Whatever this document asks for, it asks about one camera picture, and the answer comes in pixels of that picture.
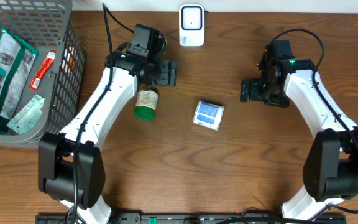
gray plastic basket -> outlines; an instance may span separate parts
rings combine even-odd
[[[43,133],[59,133],[75,116],[85,67],[85,53],[70,22],[71,0],[0,0],[0,34],[4,26],[39,51],[15,114],[35,95],[45,98],[39,122],[28,132],[0,134],[0,144],[37,147]],[[46,55],[55,61],[37,91],[28,88]]]

wood grain surface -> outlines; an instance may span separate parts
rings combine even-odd
[[[358,15],[207,13],[202,47],[178,43],[178,13],[114,12],[129,27],[159,29],[167,38],[163,59],[175,60],[177,85],[159,87],[154,121],[136,119],[131,99],[103,148],[103,197],[114,208],[144,213],[240,213],[274,210],[303,185],[302,168],[313,142],[300,112],[263,103],[240,103],[243,78],[257,78],[264,46],[278,33],[305,28],[326,47],[323,83],[358,124]],[[101,78],[108,43],[102,12],[72,14],[88,53],[80,108]],[[131,33],[111,21],[114,48]],[[314,38],[288,34],[294,55],[320,56]],[[192,122],[199,100],[225,106],[219,131]],[[358,196],[344,206],[358,208]],[[33,223],[40,213],[66,208],[37,187],[37,150],[0,146],[0,223]],[[347,215],[358,223],[358,215]]]

white wall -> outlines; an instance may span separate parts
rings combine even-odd
[[[74,10],[178,11],[198,3],[211,12],[328,12],[358,13],[358,0],[73,0]]]

packaged item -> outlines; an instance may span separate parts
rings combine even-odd
[[[223,111],[223,106],[200,101],[194,114],[193,123],[217,131],[222,120]]]
[[[0,130],[12,119],[38,50],[2,28],[0,36]]]
[[[34,79],[31,81],[29,88],[32,90],[37,90],[40,82],[44,78],[44,75],[47,73],[49,68],[52,66],[53,61],[55,60],[56,50],[51,50],[47,57],[45,58],[44,62],[38,70],[37,74],[35,75]]]
[[[32,129],[41,118],[44,99],[35,95],[7,124],[13,131],[23,134]]]

small box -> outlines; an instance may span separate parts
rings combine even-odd
[[[223,106],[199,101],[196,113],[194,114],[193,123],[217,131],[222,120],[223,111]]]

